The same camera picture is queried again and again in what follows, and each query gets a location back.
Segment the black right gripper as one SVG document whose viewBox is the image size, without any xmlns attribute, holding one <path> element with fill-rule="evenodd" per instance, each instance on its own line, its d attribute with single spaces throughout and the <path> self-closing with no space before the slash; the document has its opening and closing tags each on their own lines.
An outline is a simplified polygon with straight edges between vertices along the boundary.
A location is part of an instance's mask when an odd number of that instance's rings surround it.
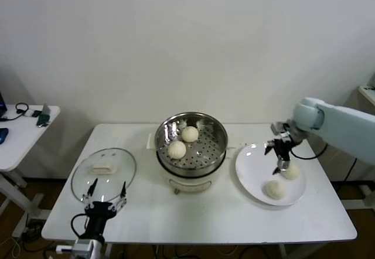
<svg viewBox="0 0 375 259">
<path fill-rule="evenodd" d="M 289 152 L 292 149 L 292 141 L 289 139 L 274 139 L 273 141 L 268 141 L 265 145 L 264 155 L 267 155 L 270 151 L 274 149 L 277 160 L 277 167 L 273 171 L 273 175 L 281 172 L 285 172 L 289 168 L 290 157 Z"/>
</svg>

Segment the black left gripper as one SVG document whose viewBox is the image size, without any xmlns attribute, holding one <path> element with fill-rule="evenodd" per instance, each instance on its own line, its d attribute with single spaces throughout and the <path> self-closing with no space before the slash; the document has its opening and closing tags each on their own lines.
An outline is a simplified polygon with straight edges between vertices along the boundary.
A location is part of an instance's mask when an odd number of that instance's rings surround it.
<svg viewBox="0 0 375 259">
<path fill-rule="evenodd" d="M 98 179 L 89 187 L 86 194 L 82 195 L 81 202 L 85 205 L 85 214 L 88 217 L 88 224 L 85 232 L 79 235 L 79 238 L 104 241 L 104 229 L 106 222 L 116 216 L 127 204 L 127 184 L 124 182 L 119 199 L 115 203 L 110 202 L 93 202 L 92 196 L 96 188 Z"/>
</svg>

